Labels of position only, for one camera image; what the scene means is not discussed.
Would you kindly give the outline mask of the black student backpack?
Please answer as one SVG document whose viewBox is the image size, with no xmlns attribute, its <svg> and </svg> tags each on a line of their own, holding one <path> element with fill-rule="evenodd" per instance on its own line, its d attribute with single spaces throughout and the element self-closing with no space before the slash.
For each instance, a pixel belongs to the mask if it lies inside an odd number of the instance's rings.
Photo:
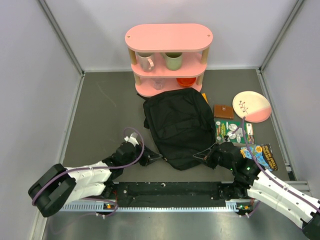
<svg viewBox="0 0 320 240">
<path fill-rule="evenodd" d="M 199 165 L 194 155 L 216 142 L 211 107 L 192 87 L 145 98 L 143 111 L 144 127 L 150 130 L 159 153 L 176 170 Z"/>
</svg>

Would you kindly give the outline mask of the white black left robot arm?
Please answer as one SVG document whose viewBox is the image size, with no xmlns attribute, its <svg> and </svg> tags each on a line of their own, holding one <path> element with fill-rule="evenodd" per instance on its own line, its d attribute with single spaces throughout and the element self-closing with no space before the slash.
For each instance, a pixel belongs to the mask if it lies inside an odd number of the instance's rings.
<svg viewBox="0 0 320 240">
<path fill-rule="evenodd" d="M 53 165 L 27 193 L 42 216 L 51 217 L 74 201 L 115 196 L 114 179 L 122 175 L 125 168 L 136 163 L 145 167 L 162 157 L 141 143 L 126 141 L 112 155 L 92 165 Z"/>
</svg>

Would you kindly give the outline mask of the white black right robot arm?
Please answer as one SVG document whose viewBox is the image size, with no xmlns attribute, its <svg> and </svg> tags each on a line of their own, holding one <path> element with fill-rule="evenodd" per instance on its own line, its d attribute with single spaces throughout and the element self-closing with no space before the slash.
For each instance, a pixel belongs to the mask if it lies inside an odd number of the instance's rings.
<svg viewBox="0 0 320 240">
<path fill-rule="evenodd" d="M 295 223 L 310 240 L 320 238 L 320 201 L 280 180 L 254 156 L 250 158 L 231 142 L 215 143 L 194 154 L 200 163 L 232 171 L 234 181 L 219 192 L 223 199 L 251 198 L 278 211 Z"/>
</svg>

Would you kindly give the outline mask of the green coin book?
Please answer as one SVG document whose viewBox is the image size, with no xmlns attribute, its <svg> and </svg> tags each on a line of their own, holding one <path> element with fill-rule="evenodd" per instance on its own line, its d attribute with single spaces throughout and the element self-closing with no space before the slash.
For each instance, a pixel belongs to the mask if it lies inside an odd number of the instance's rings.
<svg viewBox="0 0 320 240">
<path fill-rule="evenodd" d="M 249 145 L 255 145 L 253 124 L 249 122 L 244 123 L 244 133 L 242 123 L 240 121 L 218 119 L 215 120 L 215 139 L 218 142 L 232 142 L 234 144 L 244 145 L 245 139 Z"/>
</svg>

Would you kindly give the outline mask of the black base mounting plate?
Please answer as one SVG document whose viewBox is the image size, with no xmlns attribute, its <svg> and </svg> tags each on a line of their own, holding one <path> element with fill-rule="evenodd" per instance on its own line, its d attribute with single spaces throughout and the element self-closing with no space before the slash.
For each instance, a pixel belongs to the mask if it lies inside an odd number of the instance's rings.
<svg viewBox="0 0 320 240">
<path fill-rule="evenodd" d="M 207 182 L 119 182 L 102 195 L 122 208 L 222 207 L 225 201 L 250 198 L 232 183 Z"/>
</svg>

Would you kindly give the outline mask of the brown leather wallet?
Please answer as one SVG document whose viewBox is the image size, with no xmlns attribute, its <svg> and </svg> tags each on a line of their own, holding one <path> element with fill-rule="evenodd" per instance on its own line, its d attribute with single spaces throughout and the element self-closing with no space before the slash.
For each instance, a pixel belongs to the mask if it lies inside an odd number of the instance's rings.
<svg viewBox="0 0 320 240">
<path fill-rule="evenodd" d="M 232 120 L 234 118 L 234 109 L 232 106 L 215 104 L 213 107 L 213 116 L 215 118 Z"/>
</svg>

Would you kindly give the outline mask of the orange paperback book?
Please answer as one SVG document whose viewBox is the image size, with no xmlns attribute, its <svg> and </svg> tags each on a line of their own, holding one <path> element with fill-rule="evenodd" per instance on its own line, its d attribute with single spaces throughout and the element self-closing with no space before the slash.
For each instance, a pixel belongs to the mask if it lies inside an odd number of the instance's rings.
<svg viewBox="0 0 320 240">
<path fill-rule="evenodd" d="M 203 96 L 204 100 L 205 100 L 207 103 L 209 103 L 209 102 L 208 102 L 208 99 L 207 99 L 207 95 L 206 95 L 205 93 L 202 93 L 201 95 Z"/>
</svg>

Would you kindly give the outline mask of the black yellow treehouse book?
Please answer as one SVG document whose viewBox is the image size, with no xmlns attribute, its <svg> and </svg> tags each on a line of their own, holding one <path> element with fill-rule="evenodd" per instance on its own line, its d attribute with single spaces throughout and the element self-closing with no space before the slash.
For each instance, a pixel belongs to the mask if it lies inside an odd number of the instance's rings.
<svg viewBox="0 0 320 240">
<path fill-rule="evenodd" d="M 250 145 L 249 149 L 260 165 L 270 172 L 278 170 L 272 148 L 269 144 Z"/>
</svg>

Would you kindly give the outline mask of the pink and cream plate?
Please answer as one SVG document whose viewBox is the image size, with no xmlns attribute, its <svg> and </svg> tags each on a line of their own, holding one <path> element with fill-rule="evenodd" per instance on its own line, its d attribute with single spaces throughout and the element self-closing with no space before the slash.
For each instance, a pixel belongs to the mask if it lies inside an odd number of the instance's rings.
<svg viewBox="0 0 320 240">
<path fill-rule="evenodd" d="M 234 112 L 242 119 L 250 123 L 266 121 L 271 113 L 270 102 L 262 94 L 255 91 L 242 91 L 232 100 Z"/>
</svg>

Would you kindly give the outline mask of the clear drinking glass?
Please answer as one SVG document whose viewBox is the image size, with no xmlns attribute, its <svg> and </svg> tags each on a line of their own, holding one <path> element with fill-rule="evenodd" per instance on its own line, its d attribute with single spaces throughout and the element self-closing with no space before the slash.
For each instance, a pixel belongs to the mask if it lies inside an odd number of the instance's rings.
<svg viewBox="0 0 320 240">
<path fill-rule="evenodd" d="M 153 88 L 156 90 L 162 90 L 165 86 L 166 80 L 164 78 L 153 78 Z"/>
</svg>

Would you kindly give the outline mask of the orange plastic bowl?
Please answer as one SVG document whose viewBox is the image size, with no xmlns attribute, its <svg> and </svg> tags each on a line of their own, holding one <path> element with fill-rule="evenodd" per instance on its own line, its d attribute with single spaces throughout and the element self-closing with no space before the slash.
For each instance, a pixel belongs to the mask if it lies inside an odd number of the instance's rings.
<svg viewBox="0 0 320 240">
<path fill-rule="evenodd" d="M 177 83 L 183 88 L 191 87 L 196 82 L 196 80 L 196 77 L 176 79 Z"/>
</svg>

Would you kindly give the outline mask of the pink mug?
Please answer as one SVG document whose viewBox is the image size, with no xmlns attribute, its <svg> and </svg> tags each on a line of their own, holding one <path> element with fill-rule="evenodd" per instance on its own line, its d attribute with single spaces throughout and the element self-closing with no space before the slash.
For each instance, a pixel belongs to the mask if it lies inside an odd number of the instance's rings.
<svg viewBox="0 0 320 240">
<path fill-rule="evenodd" d="M 144 72 L 152 72 L 155 67 L 155 55 L 152 52 L 138 52 L 138 61 Z"/>
</svg>

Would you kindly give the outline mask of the green mug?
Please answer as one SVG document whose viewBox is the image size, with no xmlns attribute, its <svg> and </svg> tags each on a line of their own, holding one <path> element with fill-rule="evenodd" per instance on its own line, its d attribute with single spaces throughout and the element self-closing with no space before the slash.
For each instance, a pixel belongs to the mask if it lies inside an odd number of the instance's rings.
<svg viewBox="0 0 320 240">
<path fill-rule="evenodd" d="M 182 52 L 161 52 L 165 61 L 166 68 L 171 71 L 177 71 L 181 68 L 183 62 Z"/>
</svg>

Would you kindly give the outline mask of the pink wooden shelf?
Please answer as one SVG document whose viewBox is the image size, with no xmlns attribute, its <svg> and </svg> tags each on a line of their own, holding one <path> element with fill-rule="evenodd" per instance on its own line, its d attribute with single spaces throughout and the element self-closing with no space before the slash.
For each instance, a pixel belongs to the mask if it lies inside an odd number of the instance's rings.
<svg viewBox="0 0 320 240">
<path fill-rule="evenodd" d="M 197 91 L 202 89 L 210 45 L 214 39 L 208 27 L 198 23 L 140 24 L 129 29 L 124 39 L 135 88 L 141 96 L 149 98 L 165 91 L 182 89 L 177 78 L 196 78 L 191 87 Z M 154 53 L 153 71 L 142 70 L 138 53 Z M 182 53 L 181 68 L 167 69 L 161 53 Z M 154 89 L 154 78 L 165 79 L 163 89 Z"/>
</svg>

